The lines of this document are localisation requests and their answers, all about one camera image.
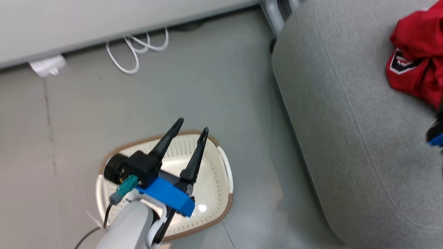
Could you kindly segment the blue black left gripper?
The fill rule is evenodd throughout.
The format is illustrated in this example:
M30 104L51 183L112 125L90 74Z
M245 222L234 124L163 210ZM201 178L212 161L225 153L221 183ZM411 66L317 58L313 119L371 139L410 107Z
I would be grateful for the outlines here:
M158 160L163 160L174 137L179 133L184 118L179 118L160 139L155 147L149 152ZM193 185L196 183L200 171L201 161L204 157L206 140L209 135L208 127L205 127L197 140L197 147L191 156L187 167L180 175L174 176L163 170L159 170L158 178L146 189L137 186L134 190L149 202L157 201L158 206L165 207L162 217L156 220L155 225L149 230L148 242L160 243L164 238L172 218L176 213L182 216L191 216L195 209L195 199L192 196ZM118 186L130 175L125 173L125 161L129 157L115 154L105 164L104 178Z

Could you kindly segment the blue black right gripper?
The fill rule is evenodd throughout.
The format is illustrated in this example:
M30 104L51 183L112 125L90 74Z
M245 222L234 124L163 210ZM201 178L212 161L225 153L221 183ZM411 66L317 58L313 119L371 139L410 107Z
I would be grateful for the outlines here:
M427 144L443 148L443 120L437 120L426 132Z

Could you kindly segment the red basketball jersey clothing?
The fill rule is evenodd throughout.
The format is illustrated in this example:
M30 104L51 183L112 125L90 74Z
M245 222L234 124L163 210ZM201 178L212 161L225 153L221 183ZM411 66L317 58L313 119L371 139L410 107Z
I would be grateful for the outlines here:
M438 110L443 101L443 0L400 19L390 41L395 47L386 64L391 88Z

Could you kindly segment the white perforated laundry basket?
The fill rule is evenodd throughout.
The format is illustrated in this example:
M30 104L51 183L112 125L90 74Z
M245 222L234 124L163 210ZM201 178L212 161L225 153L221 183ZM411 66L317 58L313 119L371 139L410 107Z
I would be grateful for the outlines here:
M162 170L179 176L195 151L201 132L185 130L179 132L166 151ZM135 151L148 153L158 143L162 135L143 138L109 152L103 159L96 180L96 203L103 220L109 204L109 196L117 185L103 178L106 162L115 154L130 156ZM234 200L234 180L226 156L217 140L209 135L206 141L204 156L197 181L193 186L195 209L192 216L186 218L176 214L165 233L163 242L179 239L205 230L221 222L228 214Z

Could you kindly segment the grey fabric sofa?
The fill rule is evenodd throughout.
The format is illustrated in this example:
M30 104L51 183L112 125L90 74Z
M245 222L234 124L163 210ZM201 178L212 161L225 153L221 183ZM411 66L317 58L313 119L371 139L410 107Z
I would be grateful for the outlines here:
M437 0L302 0L272 67L315 192L353 249L443 249L443 158L433 109L392 89L397 21Z

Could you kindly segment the white zip tie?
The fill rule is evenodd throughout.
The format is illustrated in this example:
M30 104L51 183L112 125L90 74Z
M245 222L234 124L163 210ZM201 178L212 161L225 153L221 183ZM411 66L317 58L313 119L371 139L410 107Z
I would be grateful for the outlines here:
M95 216L93 216L91 213L90 213L90 211L84 211L86 214L87 214L87 216L95 223L95 224L97 224L97 226L100 228L100 229L102 229L102 230L104 230L104 225L103 225L103 222L100 220L100 219L97 219Z

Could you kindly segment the wide white partition panel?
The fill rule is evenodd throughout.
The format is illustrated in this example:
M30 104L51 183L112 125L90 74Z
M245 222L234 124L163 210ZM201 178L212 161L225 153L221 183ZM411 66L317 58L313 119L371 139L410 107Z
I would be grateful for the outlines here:
M0 0L0 69L259 0Z

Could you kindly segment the white power strip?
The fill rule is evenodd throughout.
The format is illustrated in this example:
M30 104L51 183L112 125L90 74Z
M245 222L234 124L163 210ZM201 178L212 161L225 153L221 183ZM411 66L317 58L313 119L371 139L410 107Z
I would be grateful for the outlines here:
M38 76L46 78L51 75L59 74L60 70L66 67L67 61L64 56L56 55L50 58L29 62L29 65Z

